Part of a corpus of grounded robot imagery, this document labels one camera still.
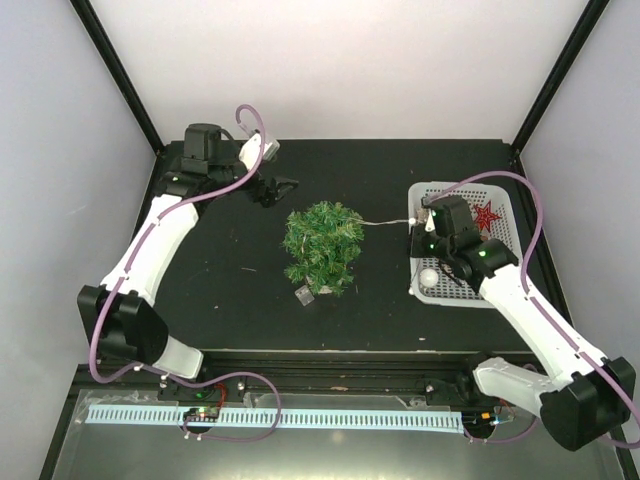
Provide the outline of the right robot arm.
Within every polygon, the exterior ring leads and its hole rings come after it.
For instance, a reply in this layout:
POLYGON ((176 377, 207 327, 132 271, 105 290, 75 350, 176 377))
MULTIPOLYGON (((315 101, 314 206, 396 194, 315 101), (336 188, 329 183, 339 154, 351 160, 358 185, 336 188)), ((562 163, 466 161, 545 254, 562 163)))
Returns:
POLYGON ((464 198, 422 198, 410 239, 411 257, 448 266, 509 322, 543 368, 536 373, 487 358, 455 377, 461 400, 504 399, 535 416, 569 451, 639 417, 634 367, 623 357, 609 359, 568 324, 514 252, 497 238, 482 238, 464 198))

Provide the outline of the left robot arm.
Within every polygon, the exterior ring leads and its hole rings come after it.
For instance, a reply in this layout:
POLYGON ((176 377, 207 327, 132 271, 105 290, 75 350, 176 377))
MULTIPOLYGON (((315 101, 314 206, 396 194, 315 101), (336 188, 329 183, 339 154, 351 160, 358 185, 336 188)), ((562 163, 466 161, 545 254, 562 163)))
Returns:
POLYGON ((201 350, 175 339, 154 305, 162 278, 187 234, 214 200, 243 191, 265 208, 276 204, 298 183, 281 177, 266 180, 260 166, 274 159, 279 142, 258 130, 238 145, 222 127, 191 124, 183 141, 173 144, 167 171, 139 231, 116 266, 96 286, 86 285, 77 304, 89 340, 89 368, 100 383, 114 381, 98 372, 99 356, 128 361, 179 378, 193 399, 214 388, 213 372, 202 366, 201 350))

